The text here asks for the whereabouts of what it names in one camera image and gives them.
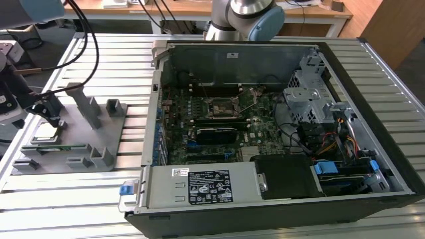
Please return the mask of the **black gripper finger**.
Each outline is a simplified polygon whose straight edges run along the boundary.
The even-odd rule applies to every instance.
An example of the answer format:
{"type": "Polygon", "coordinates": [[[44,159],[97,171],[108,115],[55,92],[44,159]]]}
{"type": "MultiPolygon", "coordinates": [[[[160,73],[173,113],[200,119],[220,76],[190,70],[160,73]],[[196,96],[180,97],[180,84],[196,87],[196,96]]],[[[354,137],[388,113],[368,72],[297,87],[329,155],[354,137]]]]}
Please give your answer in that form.
{"type": "Polygon", "coordinates": [[[60,122],[60,103],[36,104],[27,109],[35,115],[41,116],[53,128],[59,127],[60,122]]]}
{"type": "Polygon", "coordinates": [[[60,123],[60,111],[63,109],[63,103],[60,102],[59,98],[55,94],[48,94],[41,98],[43,102],[43,117],[47,122],[51,124],[53,128],[59,127],[60,123]]]}

